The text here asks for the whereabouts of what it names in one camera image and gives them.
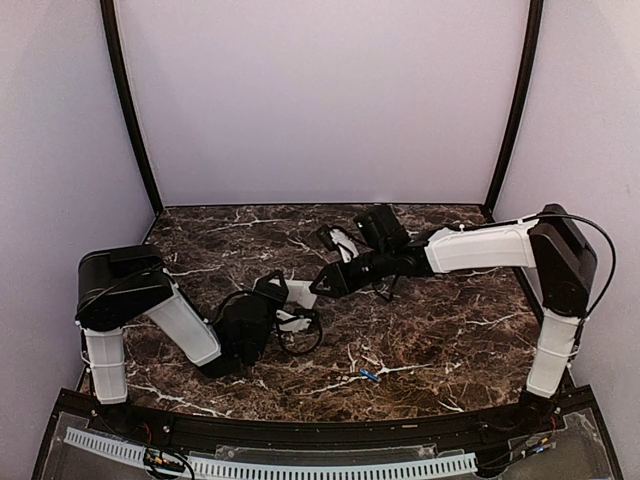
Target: black metal frame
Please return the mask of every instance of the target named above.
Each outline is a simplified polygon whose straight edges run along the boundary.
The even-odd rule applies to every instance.
[[[138,117],[136,115],[136,109],[131,95],[131,88],[129,87],[129,80],[127,78],[124,56],[122,54],[122,44],[120,43],[118,21],[116,19],[115,5],[113,4],[113,1],[114,0],[100,0],[102,22],[104,24],[107,48],[109,49],[109,58],[111,59],[111,68],[113,70],[113,77],[118,90],[118,97],[120,97],[122,115],[124,116],[127,131],[129,132],[129,141],[131,142],[131,147],[133,148],[133,153],[136,157],[136,162],[138,163],[138,169],[140,170],[140,175],[142,176],[142,182],[144,183],[144,188],[147,191],[149,202],[157,216],[162,213],[164,206],[162,204],[162,199],[160,198],[158,186],[156,185],[156,181],[153,177],[151,163],[149,162],[147,150],[144,145],[144,139],[142,138],[140,124],[138,123]]]
[[[513,154],[513,147],[516,143],[524,105],[527,99],[529,83],[531,82],[531,72],[533,70],[533,61],[536,56],[536,47],[538,46],[538,34],[540,32],[540,24],[542,23],[542,6],[544,0],[530,0],[529,18],[527,19],[527,30],[524,36],[524,46],[522,47],[522,57],[520,59],[520,70],[518,71],[518,80],[516,81],[516,89],[511,102],[511,110],[509,112],[509,120],[507,128],[502,139],[502,146],[498,154],[498,161],[493,172],[491,185],[487,198],[483,207],[489,213],[493,213],[498,203],[498,197],[504,185],[504,179],[509,169],[509,162]]]
[[[616,480],[622,472],[611,438],[590,386],[560,395],[562,414],[591,408],[611,462]],[[89,395],[61,390],[49,419],[32,480],[44,468],[48,446],[61,412],[87,418],[90,428],[110,433],[102,419],[93,414],[100,407]],[[283,423],[217,419],[145,407],[132,407],[135,418],[153,431],[153,444],[186,451],[215,452],[218,446],[242,446],[291,450],[350,450],[436,444],[440,452],[464,449],[479,459],[508,451],[508,441],[516,433],[486,432],[479,425],[496,414],[509,414],[517,405],[506,405],[469,413],[408,420],[368,423]],[[545,431],[550,425],[543,425]]]

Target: white arm segment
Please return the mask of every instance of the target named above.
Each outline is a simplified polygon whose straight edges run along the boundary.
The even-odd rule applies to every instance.
[[[124,372],[122,329],[108,332],[82,329],[87,342],[89,367],[98,401],[104,405],[122,403],[127,399],[127,379]]]
[[[425,248],[436,273],[488,267],[535,267],[528,231],[538,220],[454,231],[444,228],[429,238]]]
[[[349,263],[359,255],[358,247],[356,247],[356,244],[353,243],[353,241],[347,237],[344,232],[337,228],[333,228],[329,231],[329,234],[331,235],[333,243],[338,247],[340,256],[344,263]]]
[[[544,398],[556,393],[569,362],[580,318],[563,317],[545,308],[536,358],[527,378],[527,390]]]
[[[488,267],[535,268],[529,230],[538,220],[513,225],[487,227],[465,232],[447,229],[429,238],[425,248],[434,272]],[[562,374],[573,351],[580,319],[563,317],[544,308],[542,330],[527,390],[550,398],[558,390]]]
[[[185,300],[177,285],[171,284],[173,295],[145,312],[197,366],[221,355],[220,343],[200,315]]]
[[[313,305],[316,303],[317,295],[311,293],[309,290],[309,285],[311,282],[307,282],[304,280],[285,280],[287,288],[289,289],[289,296],[287,297],[288,302],[294,302],[300,305],[302,308],[311,309]],[[295,318],[293,315],[285,312],[284,310],[277,310],[276,317],[279,320],[287,321]],[[300,318],[293,322],[285,323],[284,325],[280,325],[280,330],[283,332],[301,332],[302,330],[306,330],[311,324],[310,318]]]

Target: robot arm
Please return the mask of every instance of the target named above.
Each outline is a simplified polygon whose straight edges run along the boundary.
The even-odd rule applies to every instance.
[[[374,206],[354,221],[372,251],[327,265],[311,285],[318,295],[342,297],[391,275],[430,277],[461,269],[537,268],[544,320],[526,390],[553,396],[574,353],[595,274],[595,252],[559,205],[539,216],[499,224],[425,231],[413,239],[390,207]],[[335,243],[331,228],[318,236]]]
[[[126,401],[127,383],[122,327],[147,315],[205,375],[216,378],[254,365],[277,322],[279,332],[306,329],[316,319],[311,282],[285,281],[276,271],[237,292],[219,309],[215,325],[191,304],[164,269],[151,245],[86,255],[79,267],[76,320],[82,328],[95,394],[102,404]],[[301,307],[291,315],[286,302]]]

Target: white wall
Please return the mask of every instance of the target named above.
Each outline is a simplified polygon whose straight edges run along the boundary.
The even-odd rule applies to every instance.
[[[31,477],[58,390],[78,380],[78,261],[139,242],[152,216],[99,2],[2,2],[1,479]]]
[[[120,0],[165,203],[482,202],[527,0]]]
[[[574,374],[593,386],[627,478],[640,478],[639,24],[637,2],[545,2],[527,107],[496,215],[559,202],[615,240],[618,275],[587,326]],[[603,252],[602,279],[606,246],[589,238]]]

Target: marble tabletop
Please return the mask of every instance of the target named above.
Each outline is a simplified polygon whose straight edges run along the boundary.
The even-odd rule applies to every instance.
[[[355,232],[363,205],[175,207],[148,243],[200,311],[274,269],[312,280],[338,260],[315,237],[322,224]],[[411,233],[483,223],[475,206],[396,205]],[[324,340],[304,357],[276,338],[252,368],[203,376],[147,318],[125,327],[127,379],[136,405],[245,420],[342,422],[472,411],[514,403],[533,361],[538,323],[510,269],[399,281],[386,303],[371,289],[319,298]],[[378,373],[375,383],[359,371]],[[82,390],[87,391],[85,381]]]

